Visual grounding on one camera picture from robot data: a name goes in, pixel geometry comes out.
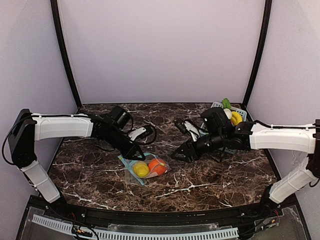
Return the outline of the yellow toy mango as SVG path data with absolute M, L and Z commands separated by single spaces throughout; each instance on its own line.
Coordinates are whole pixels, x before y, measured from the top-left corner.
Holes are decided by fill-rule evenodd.
M 134 174 L 139 178 L 145 178 L 150 173 L 150 169 L 144 161 L 137 161 L 132 166 L 132 170 L 133 170 Z

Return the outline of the clear zip bag blue zipper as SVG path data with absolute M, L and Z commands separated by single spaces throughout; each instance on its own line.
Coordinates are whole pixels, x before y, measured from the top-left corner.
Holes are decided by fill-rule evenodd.
M 119 160 L 137 180 L 161 176 L 169 170 L 169 164 L 152 153 L 145 153 L 145 160 L 129 160 L 119 155 Z

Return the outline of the orange toy fruit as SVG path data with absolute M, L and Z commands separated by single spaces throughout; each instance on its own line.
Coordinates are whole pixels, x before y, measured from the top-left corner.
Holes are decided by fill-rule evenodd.
M 167 166 L 165 161 L 160 158 L 152 159 L 151 162 L 148 164 L 148 168 L 149 168 L 149 174 L 150 175 L 153 174 L 156 176 L 160 176 L 167 171 Z

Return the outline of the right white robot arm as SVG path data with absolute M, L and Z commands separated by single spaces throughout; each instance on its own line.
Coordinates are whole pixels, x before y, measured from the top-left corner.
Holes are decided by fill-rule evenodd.
M 306 125 L 267 125 L 259 120 L 233 124 L 221 107 L 205 110 L 201 129 L 188 120 L 178 119 L 175 126 L 190 139 L 181 144 L 171 158 L 187 163 L 220 148 L 232 150 L 278 149 L 304 152 L 306 158 L 281 180 L 263 192 L 257 211 L 266 214 L 287 197 L 320 179 L 320 121 Z

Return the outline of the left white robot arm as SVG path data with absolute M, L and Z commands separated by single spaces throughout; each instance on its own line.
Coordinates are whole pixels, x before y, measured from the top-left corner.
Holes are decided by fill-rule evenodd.
M 104 115 L 40 114 L 25 108 L 5 136 L 1 151 L 9 148 L 10 159 L 6 162 L 17 167 L 44 200 L 52 204 L 63 195 L 39 162 L 35 143 L 72 137 L 95 138 L 107 142 L 126 160 L 143 161 L 145 155 L 136 138 L 145 130 L 139 128 L 133 133 L 123 131 L 125 125 L 132 121 L 132 116 L 119 105 Z

